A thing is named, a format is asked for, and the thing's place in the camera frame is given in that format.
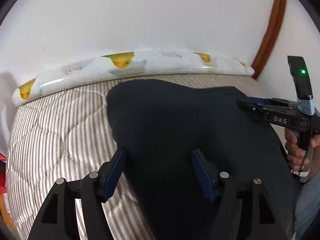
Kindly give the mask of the person's right hand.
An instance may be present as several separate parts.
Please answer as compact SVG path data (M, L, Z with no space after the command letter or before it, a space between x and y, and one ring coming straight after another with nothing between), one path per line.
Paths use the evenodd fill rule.
M299 171L308 165L310 167L309 175L313 177L319 171L319 135L315 135L310 140L310 147L313 149L312 159L307 158L306 151L298 147L298 138L288 128L285 129L285 139L289 166L293 170Z

